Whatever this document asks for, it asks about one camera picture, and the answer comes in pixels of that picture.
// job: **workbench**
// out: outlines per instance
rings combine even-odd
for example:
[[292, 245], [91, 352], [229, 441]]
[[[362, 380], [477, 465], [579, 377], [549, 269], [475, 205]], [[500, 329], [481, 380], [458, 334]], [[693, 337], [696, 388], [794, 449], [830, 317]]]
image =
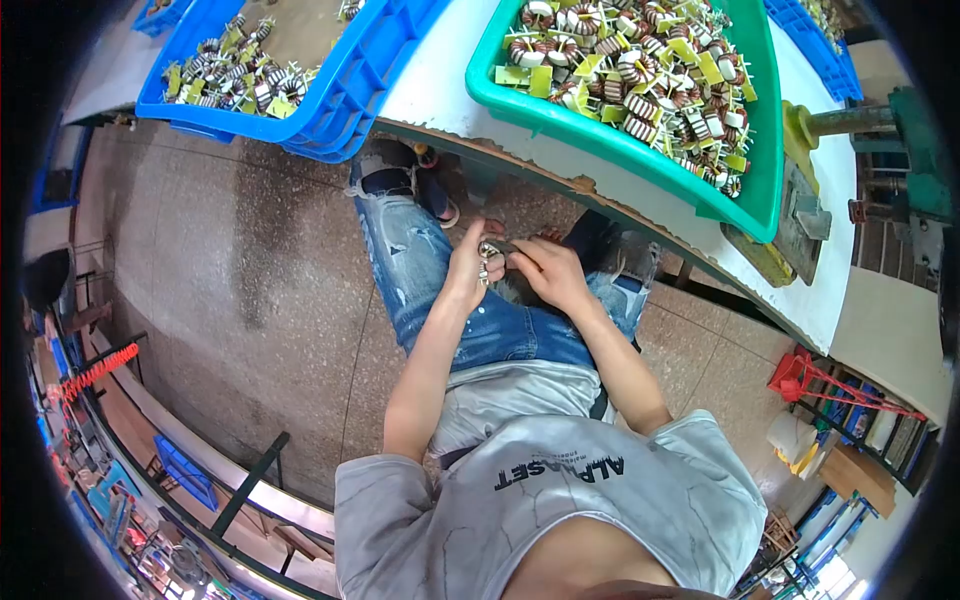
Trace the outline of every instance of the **workbench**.
[[[139, 3], [107, 28], [81, 76], [63, 123], [73, 123], [136, 102], [167, 34], [150, 39], [130, 30]], [[687, 291], [775, 324], [810, 349], [828, 353], [847, 289], [853, 225], [847, 201], [855, 198], [854, 151], [846, 135], [822, 138], [810, 154], [820, 182], [821, 202], [832, 212], [813, 285], [796, 279], [772, 287], [720, 231], [717, 222], [694, 215], [694, 207], [652, 183], [592, 155], [543, 135], [497, 121], [467, 94], [464, 74], [495, 2], [451, 0], [394, 84], [375, 128], [424, 141], [461, 157], [471, 192], [492, 189], [493, 174], [518, 176], [574, 201], [642, 228], [663, 246], [743, 297], [713, 291], [685, 277], [668, 277]], [[830, 98], [813, 67], [770, 21], [783, 100], [810, 112], [843, 108]]]

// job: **white wall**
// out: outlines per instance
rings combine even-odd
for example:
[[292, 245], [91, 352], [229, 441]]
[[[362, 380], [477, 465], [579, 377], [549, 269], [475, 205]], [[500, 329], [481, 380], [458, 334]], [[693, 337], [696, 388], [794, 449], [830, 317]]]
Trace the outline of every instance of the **white wall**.
[[23, 237], [24, 261], [70, 243], [70, 207], [47, 210], [27, 218]]
[[886, 41], [875, 39], [850, 46], [850, 58], [860, 80], [863, 97], [874, 104], [886, 105], [887, 94], [898, 85], [910, 85], [900, 61]]
[[851, 267], [830, 356], [947, 423], [953, 377], [944, 368], [936, 294]]
[[864, 519], [853, 541], [840, 551], [840, 558], [854, 575], [860, 579], [873, 579], [900, 539], [900, 534], [913, 515], [919, 499], [919, 494], [917, 497], [910, 495], [910, 492], [897, 482], [894, 494], [897, 508], [894, 512], [885, 519], [875, 516]]

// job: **blue storage bin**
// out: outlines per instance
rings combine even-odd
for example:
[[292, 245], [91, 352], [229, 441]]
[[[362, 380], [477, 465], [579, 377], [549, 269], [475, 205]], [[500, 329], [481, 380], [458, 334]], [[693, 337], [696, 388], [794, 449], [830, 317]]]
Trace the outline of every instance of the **blue storage bin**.
[[391, 85], [448, 2], [368, 0], [286, 119], [163, 102], [166, 85], [160, 76], [167, 64], [195, 55], [197, 44], [218, 37], [244, 5], [244, 0], [195, 2], [157, 57], [136, 115], [169, 120], [173, 129], [224, 143], [239, 134], [321, 162], [343, 162], [363, 145]]
[[168, 29], [177, 27], [177, 23], [180, 23], [180, 18], [183, 17], [183, 14], [190, 8], [191, 4], [193, 4], [193, 0], [173, 0], [173, 2], [165, 8], [147, 16], [147, 10], [154, 5], [153, 0], [147, 0], [143, 10], [140, 11], [140, 14], [131, 25], [131, 29], [150, 37], [157, 37]]
[[838, 43], [843, 50], [843, 54], [838, 56], [833, 51], [833, 44], [797, 0], [763, 0], [763, 6], [770, 18], [787, 32], [804, 53], [806, 61], [820, 76], [833, 100], [863, 100], [860, 81], [844, 41]]

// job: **blue jeans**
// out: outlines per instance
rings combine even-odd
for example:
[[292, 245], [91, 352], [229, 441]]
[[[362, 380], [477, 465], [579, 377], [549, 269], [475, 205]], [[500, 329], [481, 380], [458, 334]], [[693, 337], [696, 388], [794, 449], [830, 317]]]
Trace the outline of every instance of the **blue jeans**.
[[[396, 331], [396, 342], [409, 354], [444, 285], [453, 248], [437, 221], [412, 195], [389, 195], [409, 190], [365, 187], [354, 202], [373, 279]], [[589, 273], [587, 284], [617, 328], [633, 340], [649, 288], [609, 273]], [[509, 302], [488, 289], [467, 319], [450, 370], [531, 359], [595, 369], [583, 338], [565, 315], [548, 307]]]

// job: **person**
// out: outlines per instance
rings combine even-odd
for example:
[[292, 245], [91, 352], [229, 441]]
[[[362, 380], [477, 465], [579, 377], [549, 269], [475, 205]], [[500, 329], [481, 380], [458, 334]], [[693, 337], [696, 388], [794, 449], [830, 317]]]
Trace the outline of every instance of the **person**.
[[[344, 597], [726, 595], [766, 509], [713, 416], [674, 420], [631, 344], [656, 247], [588, 212], [573, 249], [514, 240], [519, 252], [485, 264], [478, 245], [503, 227], [476, 220], [454, 250], [418, 206], [403, 148], [371, 142], [350, 170], [408, 358], [382, 453], [337, 468]], [[545, 306], [505, 300], [508, 270]], [[443, 469], [435, 485], [426, 454]]]
[[113, 303], [108, 301], [96, 306], [88, 306], [79, 312], [73, 311], [72, 295], [68, 285], [72, 285], [73, 260], [70, 250], [61, 248], [42, 254], [23, 267], [23, 326], [28, 339], [43, 336], [47, 347], [57, 336], [54, 311], [58, 305], [67, 307], [60, 323], [63, 335], [71, 335], [101, 319], [109, 319], [113, 314]]

